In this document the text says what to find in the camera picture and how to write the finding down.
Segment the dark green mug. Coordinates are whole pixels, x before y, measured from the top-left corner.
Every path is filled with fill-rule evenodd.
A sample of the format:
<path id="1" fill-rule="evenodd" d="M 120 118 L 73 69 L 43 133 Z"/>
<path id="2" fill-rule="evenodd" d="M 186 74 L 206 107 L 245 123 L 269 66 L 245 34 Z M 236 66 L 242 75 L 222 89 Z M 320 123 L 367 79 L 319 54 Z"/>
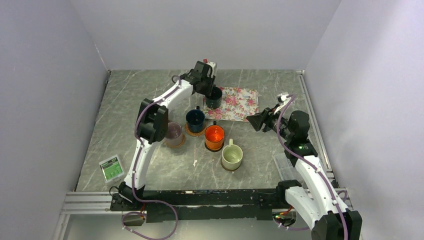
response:
<path id="1" fill-rule="evenodd" d="M 205 104 L 210 109 L 218 109 L 221 106 L 223 97 L 223 91 L 214 86 L 212 88 L 210 96 L 205 97 Z"/>

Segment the dark wooden coaster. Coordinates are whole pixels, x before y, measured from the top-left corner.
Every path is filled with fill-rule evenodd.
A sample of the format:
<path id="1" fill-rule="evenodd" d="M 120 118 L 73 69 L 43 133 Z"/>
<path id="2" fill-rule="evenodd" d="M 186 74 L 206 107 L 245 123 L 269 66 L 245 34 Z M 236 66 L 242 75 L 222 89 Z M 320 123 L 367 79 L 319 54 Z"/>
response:
<path id="1" fill-rule="evenodd" d="M 224 165 L 222 165 L 222 164 L 221 164 L 221 167 L 222 167 L 224 170 L 229 171 L 229 172 L 236 171 L 237 169 L 239 169 L 239 168 L 240 168 L 240 166 L 241 166 L 241 165 L 239 165 L 238 167 L 236 167 L 236 168 L 234 168 L 234 169 L 229 169 L 229 168 L 227 168 L 227 167 L 225 167 Z"/>

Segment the navy blue mug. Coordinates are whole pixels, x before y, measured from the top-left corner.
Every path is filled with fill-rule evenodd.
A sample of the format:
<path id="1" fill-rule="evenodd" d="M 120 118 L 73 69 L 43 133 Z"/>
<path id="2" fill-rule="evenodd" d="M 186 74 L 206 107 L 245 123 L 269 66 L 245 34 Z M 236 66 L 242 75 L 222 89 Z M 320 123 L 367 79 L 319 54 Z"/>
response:
<path id="1" fill-rule="evenodd" d="M 188 129 L 192 133 L 200 133 L 205 128 L 205 114 L 200 110 L 200 106 L 196 106 L 195 109 L 188 111 L 185 116 Z"/>

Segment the orange black round coaster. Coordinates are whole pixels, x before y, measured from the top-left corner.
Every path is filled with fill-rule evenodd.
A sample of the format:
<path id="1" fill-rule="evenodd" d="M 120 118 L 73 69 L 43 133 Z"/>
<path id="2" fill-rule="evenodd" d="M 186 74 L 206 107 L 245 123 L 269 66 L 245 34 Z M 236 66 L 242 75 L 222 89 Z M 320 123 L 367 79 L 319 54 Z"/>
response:
<path id="1" fill-rule="evenodd" d="M 210 151 L 210 152 L 219 152 L 219 151 L 221 151 L 221 150 L 223 149 L 224 144 L 222 144 L 222 145 L 220 146 L 220 148 L 217 148 L 217 149 L 211 149 L 211 148 L 209 148 L 209 147 L 206 145 L 206 143 L 204 143 L 204 147 L 205 147 L 208 151 Z"/>

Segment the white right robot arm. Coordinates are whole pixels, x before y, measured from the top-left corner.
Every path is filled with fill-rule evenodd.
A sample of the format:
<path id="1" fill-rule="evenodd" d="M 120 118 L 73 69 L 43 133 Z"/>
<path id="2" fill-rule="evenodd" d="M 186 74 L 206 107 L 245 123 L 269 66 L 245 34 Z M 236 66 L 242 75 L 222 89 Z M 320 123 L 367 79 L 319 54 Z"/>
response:
<path id="1" fill-rule="evenodd" d="M 334 189 L 324 171 L 318 153 L 309 140 L 309 115 L 300 110 L 289 119 L 277 108 L 247 116 L 255 131 L 274 131 L 286 158 L 306 183 L 306 193 L 297 180 L 284 180 L 276 187 L 275 200 L 282 207 L 293 207 L 307 223 L 313 240 L 358 240 L 362 217 L 350 210 Z"/>

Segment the pale green mug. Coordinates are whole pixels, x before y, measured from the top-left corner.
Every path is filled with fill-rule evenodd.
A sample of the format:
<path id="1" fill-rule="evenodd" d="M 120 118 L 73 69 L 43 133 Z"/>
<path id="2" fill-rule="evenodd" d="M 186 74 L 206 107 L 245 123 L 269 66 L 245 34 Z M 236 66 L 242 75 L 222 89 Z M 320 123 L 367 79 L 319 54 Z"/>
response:
<path id="1" fill-rule="evenodd" d="M 243 159 L 243 150 L 236 144 L 232 138 L 228 145 L 224 146 L 221 152 L 221 165 L 228 169 L 235 169 L 241 165 Z"/>

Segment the woven rattan coaster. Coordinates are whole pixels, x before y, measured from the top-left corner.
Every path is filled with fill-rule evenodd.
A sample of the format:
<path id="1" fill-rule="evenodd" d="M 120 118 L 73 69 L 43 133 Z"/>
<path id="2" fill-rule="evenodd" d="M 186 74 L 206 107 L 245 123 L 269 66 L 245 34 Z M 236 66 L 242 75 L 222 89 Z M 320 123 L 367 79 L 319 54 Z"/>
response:
<path id="1" fill-rule="evenodd" d="M 186 141 L 186 138 L 185 138 L 185 136 L 183 136 L 183 138 L 182 138 L 181 142 L 180 142 L 179 144 L 177 144 L 177 145 L 172 145 L 172 144 L 170 144 L 168 141 L 165 141 L 165 144 L 166 144 L 169 148 L 179 148 L 180 146 L 182 146 L 182 145 L 185 143 L 185 141 Z"/>
<path id="2" fill-rule="evenodd" d="M 185 131 L 187 132 L 187 134 L 188 134 L 188 135 L 190 135 L 190 136 L 192 136 L 192 137 L 198 137 L 198 136 L 203 135 L 203 134 L 205 133 L 205 131 L 206 131 L 206 128 L 207 128 L 207 127 L 204 125 L 204 126 L 203 126 L 203 129 L 202 129 L 200 132 L 192 132 L 192 131 L 189 129 L 189 126 L 188 126 L 188 124 L 187 124 L 187 123 L 184 125 L 184 129 L 185 129 Z"/>

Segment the mauve grey mug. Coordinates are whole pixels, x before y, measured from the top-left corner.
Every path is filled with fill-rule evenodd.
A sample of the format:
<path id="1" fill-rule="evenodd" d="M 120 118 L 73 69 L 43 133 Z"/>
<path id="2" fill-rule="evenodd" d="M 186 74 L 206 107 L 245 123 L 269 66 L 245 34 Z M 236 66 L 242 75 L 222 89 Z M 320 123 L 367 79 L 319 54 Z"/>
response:
<path id="1" fill-rule="evenodd" d="M 183 138 L 182 126 L 177 122 L 169 122 L 167 124 L 167 132 L 164 141 L 169 142 L 171 145 L 178 145 Z"/>

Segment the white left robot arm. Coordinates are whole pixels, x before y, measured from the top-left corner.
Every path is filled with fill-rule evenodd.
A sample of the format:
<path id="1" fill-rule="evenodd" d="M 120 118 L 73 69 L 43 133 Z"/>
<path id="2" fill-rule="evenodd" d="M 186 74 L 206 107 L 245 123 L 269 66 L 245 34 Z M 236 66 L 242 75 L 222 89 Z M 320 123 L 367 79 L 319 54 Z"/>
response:
<path id="1" fill-rule="evenodd" d="M 156 147 L 168 132 L 169 113 L 183 100 L 198 93 L 210 96 L 215 86 L 217 64 L 206 59 L 182 75 L 172 76 L 173 85 L 163 94 L 144 99 L 134 125 L 136 148 L 129 171 L 118 187 L 118 194 L 131 210 L 144 203 L 147 170 Z"/>

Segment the orange mug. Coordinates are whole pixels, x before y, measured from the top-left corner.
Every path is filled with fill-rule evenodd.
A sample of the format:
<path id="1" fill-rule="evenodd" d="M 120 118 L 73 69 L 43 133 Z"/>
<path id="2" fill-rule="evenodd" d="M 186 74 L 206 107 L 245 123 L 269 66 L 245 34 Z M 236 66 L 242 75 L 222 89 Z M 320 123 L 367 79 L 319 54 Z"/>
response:
<path id="1" fill-rule="evenodd" d="M 206 128 L 204 137 L 204 143 L 206 143 L 210 149 L 218 149 L 224 144 L 225 131 L 214 121 L 212 125 Z"/>

